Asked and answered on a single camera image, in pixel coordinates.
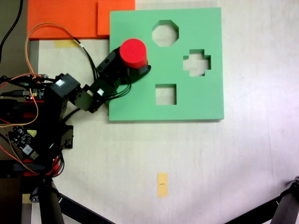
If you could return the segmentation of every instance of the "octagonal hole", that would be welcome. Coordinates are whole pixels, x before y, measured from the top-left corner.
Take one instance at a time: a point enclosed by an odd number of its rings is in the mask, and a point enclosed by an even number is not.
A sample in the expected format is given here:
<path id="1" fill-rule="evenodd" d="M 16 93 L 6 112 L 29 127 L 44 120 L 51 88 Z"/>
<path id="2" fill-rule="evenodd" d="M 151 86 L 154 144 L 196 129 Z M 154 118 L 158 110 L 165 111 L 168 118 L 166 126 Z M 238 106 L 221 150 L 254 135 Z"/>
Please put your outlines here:
<path id="1" fill-rule="evenodd" d="M 160 47 L 169 47 L 178 40 L 178 26 L 171 20 L 160 20 L 153 27 L 152 40 Z"/>

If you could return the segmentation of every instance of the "orange wire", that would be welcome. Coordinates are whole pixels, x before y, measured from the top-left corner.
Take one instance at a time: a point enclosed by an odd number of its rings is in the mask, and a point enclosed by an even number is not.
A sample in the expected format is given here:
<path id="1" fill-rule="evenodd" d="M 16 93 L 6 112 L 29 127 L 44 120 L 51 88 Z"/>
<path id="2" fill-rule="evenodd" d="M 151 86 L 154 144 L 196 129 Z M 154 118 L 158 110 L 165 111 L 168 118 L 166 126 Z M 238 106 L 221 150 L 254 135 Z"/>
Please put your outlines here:
<path id="1" fill-rule="evenodd" d="M 22 164 L 22 163 L 20 162 L 19 159 L 15 158 L 13 155 L 11 155 L 10 153 L 8 153 L 8 152 L 7 152 L 1 145 L 0 145 L 0 148 L 3 150 L 3 152 L 5 152 L 5 153 L 6 153 L 7 155 L 9 155 L 11 158 L 13 158 L 14 160 L 17 160 L 20 164 Z M 23 166 L 24 166 L 26 169 L 28 169 L 30 172 L 35 173 L 35 174 L 38 174 L 38 173 L 34 172 L 33 170 L 29 169 L 28 167 L 26 167 L 24 164 L 23 164 Z M 51 170 L 50 172 L 46 173 L 46 175 L 50 175 L 50 174 L 53 172 L 54 168 L 55 168 L 55 166 L 53 166 L 52 170 Z"/>
<path id="2" fill-rule="evenodd" d="M 10 126 L 23 126 L 23 125 L 29 125 L 29 124 L 33 123 L 38 117 L 38 106 L 37 106 L 36 100 L 34 99 L 34 96 L 32 96 L 32 99 L 33 99 L 34 103 L 36 104 L 36 118 L 34 118 L 33 121 L 28 122 L 26 124 L 10 124 L 10 125 L 0 126 L 0 127 L 4 128 L 4 127 L 10 127 Z"/>
<path id="3" fill-rule="evenodd" d="M 45 25 L 48 25 L 48 26 L 54 26 L 54 27 L 59 27 L 59 28 L 62 28 L 64 29 L 70 36 L 72 36 L 73 38 L 75 37 L 67 28 L 65 28 L 64 26 L 58 24 L 58 23 L 54 23 L 54 22 L 43 22 L 43 23 L 40 23 L 40 24 L 37 24 L 36 26 L 34 26 L 30 32 L 28 33 L 27 35 L 27 38 L 26 38 L 26 41 L 25 41 L 25 57 L 26 57 L 26 63 L 28 65 L 28 68 L 31 72 L 31 74 L 33 76 L 35 76 L 34 74 L 34 71 L 33 71 L 33 68 L 30 64 L 30 61 L 29 61 L 29 57 L 28 57 L 28 43 L 29 43 L 29 38 L 30 38 L 30 35 L 33 33 L 33 31 L 38 28 L 38 27 L 41 27 L 41 26 L 45 26 Z"/>
<path id="4" fill-rule="evenodd" d="M 9 155 L 11 158 L 13 158 L 13 159 L 19 161 L 17 158 L 15 158 L 15 157 L 12 156 L 11 154 L 9 154 L 9 153 L 8 153 L 2 146 L 0 146 L 0 148 L 1 148 L 7 155 Z"/>

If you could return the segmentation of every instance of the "masking tape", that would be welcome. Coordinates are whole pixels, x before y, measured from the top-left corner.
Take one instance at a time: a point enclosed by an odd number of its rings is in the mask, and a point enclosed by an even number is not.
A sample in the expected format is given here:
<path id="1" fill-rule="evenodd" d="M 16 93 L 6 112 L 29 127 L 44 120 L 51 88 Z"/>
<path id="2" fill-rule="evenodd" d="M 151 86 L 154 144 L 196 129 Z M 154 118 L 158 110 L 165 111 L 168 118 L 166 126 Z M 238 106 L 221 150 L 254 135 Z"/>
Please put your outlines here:
<path id="1" fill-rule="evenodd" d="M 168 195 L 167 173 L 158 173 L 157 184 L 158 197 L 166 197 Z"/>
<path id="2" fill-rule="evenodd" d="M 79 48 L 79 44 L 75 40 L 54 40 L 55 48 Z"/>

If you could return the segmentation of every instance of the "square hole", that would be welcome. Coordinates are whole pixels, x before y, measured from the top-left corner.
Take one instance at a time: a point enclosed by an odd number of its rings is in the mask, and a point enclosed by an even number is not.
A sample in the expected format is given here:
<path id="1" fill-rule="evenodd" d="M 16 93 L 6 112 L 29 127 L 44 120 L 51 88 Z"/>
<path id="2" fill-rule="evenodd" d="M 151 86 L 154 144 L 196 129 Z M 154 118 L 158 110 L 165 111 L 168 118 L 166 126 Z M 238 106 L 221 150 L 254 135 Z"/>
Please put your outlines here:
<path id="1" fill-rule="evenodd" d="M 156 84 L 156 105 L 176 105 L 177 85 Z"/>

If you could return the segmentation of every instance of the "circuit board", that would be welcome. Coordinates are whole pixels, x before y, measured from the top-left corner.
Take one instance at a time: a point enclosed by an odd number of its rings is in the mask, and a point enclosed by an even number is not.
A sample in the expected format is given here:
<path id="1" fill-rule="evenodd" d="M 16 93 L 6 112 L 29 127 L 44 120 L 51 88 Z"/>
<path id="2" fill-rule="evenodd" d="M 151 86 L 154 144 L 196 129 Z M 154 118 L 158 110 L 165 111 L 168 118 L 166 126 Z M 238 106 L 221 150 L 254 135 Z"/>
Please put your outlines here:
<path id="1" fill-rule="evenodd" d="M 9 138 L 11 142 L 21 150 L 23 150 L 26 145 L 30 145 L 33 139 L 33 137 L 20 126 L 14 127 L 13 132 L 9 133 Z"/>
<path id="2" fill-rule="evenodd" d="M 43 100 L 44 90 L 33 89 L 32 96 L 34 97 L 35 100 Z M 32 96 L 27 96 L 26 100 L 28 100 L 28 101 L 33 100 Z"/>
<path id="3" fill-rule="evenodd" d="M 13 131 L 9 133 L 9 138 L 12 143 L 20 148 L 23 153 L 30 156 L 31 159 L 35 160 L 39 156 L 39 154 L 30 147 L 33 137 L 22 127 L 14 127 Z"/>

